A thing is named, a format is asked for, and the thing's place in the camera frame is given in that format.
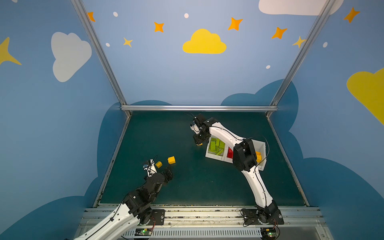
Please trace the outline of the yellow square brick cluster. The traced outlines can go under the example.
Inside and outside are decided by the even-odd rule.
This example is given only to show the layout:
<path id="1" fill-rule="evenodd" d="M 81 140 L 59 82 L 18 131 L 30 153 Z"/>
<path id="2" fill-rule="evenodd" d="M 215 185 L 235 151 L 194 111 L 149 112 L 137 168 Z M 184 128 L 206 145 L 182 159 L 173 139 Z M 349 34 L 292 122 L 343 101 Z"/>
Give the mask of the yellow square brick cluster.
<path id="1" fill-rule="evenodd" d="M 175 164 L 175 163 L 176 163 L 176 159 L 175 159 L 175 157 L 174 157 L 174 156 L 169 157 L 169 158 L 168 158 L 168 163 L 169 163 L 170 165 Z"/>

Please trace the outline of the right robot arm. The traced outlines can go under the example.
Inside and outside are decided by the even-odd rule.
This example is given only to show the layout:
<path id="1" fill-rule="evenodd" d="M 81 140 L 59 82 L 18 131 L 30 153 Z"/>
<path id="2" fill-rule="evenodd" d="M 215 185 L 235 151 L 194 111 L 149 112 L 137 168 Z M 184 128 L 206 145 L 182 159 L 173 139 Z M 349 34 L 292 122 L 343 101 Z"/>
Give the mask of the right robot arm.
<path id="1" fill-rule="evenodd" d="M 232 163 L 246 178 L 255 198 L 258 209 L 254 224 L 284 224 L 283 216 L 276 201 L 269 194 L 260 171 L 266 163 L 266 144 L 264 142 L 243 138 L 225 128 L 215 118 L 205 119 L 201 114 L 194 117 L 191 130 L 195 132 L 195 144 L 211 144 L 212 138 L 225 144 L 223 162 Z"/>

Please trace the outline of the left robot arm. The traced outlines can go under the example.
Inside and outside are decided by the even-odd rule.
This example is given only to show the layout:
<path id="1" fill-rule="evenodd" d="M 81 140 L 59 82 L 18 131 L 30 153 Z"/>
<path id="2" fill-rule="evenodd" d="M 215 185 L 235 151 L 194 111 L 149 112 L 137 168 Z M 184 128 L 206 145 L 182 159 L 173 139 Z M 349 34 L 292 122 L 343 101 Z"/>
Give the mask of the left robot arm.
<path id="1" fill-rule="evenodd" d="M 151 204 L 156 200 L 162 186 L 172 179 L 173 173 L 169 168 L 153 173 L 142 186 L 126 194 L 112 213 L 77 239 L 117 240 L 128 230 L 147 224 L 152 213 Z"/>

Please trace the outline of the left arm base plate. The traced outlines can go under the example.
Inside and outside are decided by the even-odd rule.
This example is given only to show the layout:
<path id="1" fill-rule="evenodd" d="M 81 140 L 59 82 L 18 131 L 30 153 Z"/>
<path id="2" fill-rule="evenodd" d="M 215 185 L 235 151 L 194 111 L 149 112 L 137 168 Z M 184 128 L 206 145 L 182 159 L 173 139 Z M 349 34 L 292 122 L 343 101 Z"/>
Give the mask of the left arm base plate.
<path id="1" fill-rule="evenodd" d="M 163 226 L 165 221 L 165 210 L 149 210 L 141 218 L 141 225 Z"/>

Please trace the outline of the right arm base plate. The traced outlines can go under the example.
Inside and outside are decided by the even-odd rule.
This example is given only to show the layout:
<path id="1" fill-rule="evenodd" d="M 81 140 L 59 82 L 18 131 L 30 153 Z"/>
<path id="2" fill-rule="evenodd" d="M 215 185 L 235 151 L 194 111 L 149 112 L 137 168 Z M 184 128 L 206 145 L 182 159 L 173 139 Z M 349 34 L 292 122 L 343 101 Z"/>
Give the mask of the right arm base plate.
<path id="1" fill-rule="evenodd" d="M 280 210 L 268 213 L 263 209 L 241 209 L 244 227 L 250 225 L 283 225 L 284 219 Z"/>

